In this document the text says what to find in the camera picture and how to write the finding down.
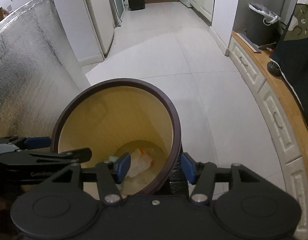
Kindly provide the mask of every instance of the tile floor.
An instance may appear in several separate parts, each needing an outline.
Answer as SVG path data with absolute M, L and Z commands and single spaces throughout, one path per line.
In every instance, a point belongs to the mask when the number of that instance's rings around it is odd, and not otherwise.
M 209 27 L 180 2 L 126 11 L 107 59 L 83 69 L 91 85 L 136 78 L 160 88 L 180 117 L 184 151 L 220 167 L 242 163 L 284 189 L 262 114 Z M 215 198 L 228 191 L 217 184 Z

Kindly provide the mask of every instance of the trash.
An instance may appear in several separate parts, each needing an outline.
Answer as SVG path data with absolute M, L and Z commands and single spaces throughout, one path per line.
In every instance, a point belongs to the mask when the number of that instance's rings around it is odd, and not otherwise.
M 116 156 L 110 156 L 109 159 L 106 161 L 106 162 L 111 162 L 111 163 L 114 163 L 118 160 L 118 157 Z
M 280 17 L 275 14 L 272 11 L 269 11 L 265 6 L 260 5 L 260 4 L 249 4 L 249 8 L 251 8 L 253 11 L 261 14 L 264 16 L 264 19 L 262 20 L 263 23 L 266 26 L 272 25 L 278 20 L 280 20 Z
M 134 195 L 140 192 L 145 187 L 147 187 L 151 182 L 153 182 L 153 180 L 163 169 L 164 165 L 166 165 L 168 155 L 166 155 L 166 153 L 156 144 L 144 140 L 137 140 L 124 144 L 115 152 L 114 156 L 120 157 L 125 152 L 131 153 L 130 171 L 133 171 L 135 169 L 134 157 L 135 155 L 137 155 L 137 153 L 139 159 L 140 159 L 140 153 L 142 152 L 143 154 L 145 154 L 145 156 L 149 157 L 147 163 L 147 169 L 145 171 L 143 172 L 138 171 L 140 173 L 138 173 L 133 177 L 130 177 L 129 176 L 130 173 L 128 173 L 121 184 L 122 186 L 122 189 L 120 190 L 121 194 Z
M 150 157 L 144 149 L 137 148 L 131 154 L 131 167 L 127 176 L 134 177 L 154 165 L 152 157 Z

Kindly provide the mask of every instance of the black metal mount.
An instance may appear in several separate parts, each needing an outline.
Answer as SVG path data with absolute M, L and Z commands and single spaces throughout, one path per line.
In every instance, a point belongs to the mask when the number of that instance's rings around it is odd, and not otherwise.
M 264 178 L 239 164 L 196 163 L 187 153 L 182 168 L 187 179 L 193 170 L 190 198 L 123 199 L 107 163 L 89 170 L 72 163 L 20 196 L 11 218 L 22 240 L 293 239 L 300 206 Z M 83 191 L 84 181 L 96 181 L 100 200 Z M 230 190 L 212 200 L 216 182 Z
M 73 163 L 88 162 L 92 157 L 89 148 L 62 153 L 37 152 L 32 149 L 46 148 L 51 145 L 49 137 L 0 138 L 0 183 L 19 185 L 39 184 L 56 172 Z M 115 163 L 107 163 L 114 181 L 120 184 L 130 167 L 129 153 L 123 154 Z M 87 168 L 84 174 L 89 181 L 96 181 L 94 168 Z

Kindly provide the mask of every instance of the wooden countertop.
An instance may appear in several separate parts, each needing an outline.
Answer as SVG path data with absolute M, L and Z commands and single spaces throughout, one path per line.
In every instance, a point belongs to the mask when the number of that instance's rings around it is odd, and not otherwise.
M 282 107 L 284 108 L 284 111 L 286 112 L 286 115 L 296 136 L 308 180 L 308 129 L 293 93 L 289 90 L 287 87 L 288 85 L 283 78 L 276 78 L 268 72 L 267 62 L 270 59 L 266 52 L 262 51 L 261 53 L 254 53 L 241 40 L 241 38 L 237 36 L 236 32 L 233 31 L 232 36 L 258 66 L 264 77 L 267 79 L 269 85 L 275 92 L 275 95 L 279 99 Z

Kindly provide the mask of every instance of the drawer handle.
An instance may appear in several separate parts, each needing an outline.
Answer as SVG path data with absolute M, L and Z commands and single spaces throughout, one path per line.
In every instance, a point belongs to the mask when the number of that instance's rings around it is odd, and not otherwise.
M 240 57 L 238 57 L 239 58 L 239 60 L 241 61 L 241 63 L 245 66 L 245 67 L 248 67 L 248 64 L 246 64 L 246 63 L 244 63 L 243 62 L 243 58 L 240 56 Z
M 275 121 L 276 125 L 278 126 L 278 128 L 279 128 L 279 129 L 282 129 L 283 127 L 282 127 L 282 126 L 280 126 L 280 125 L 278 124 L 278 122 L 277 122 L 277 119 L 276 119 L 276 114 L 277 114 L 277 112 L 276 112 L 276 111 L 275 111 L 275 112 L 273 112 L 273 118 L 274 118 L 274 121 Z

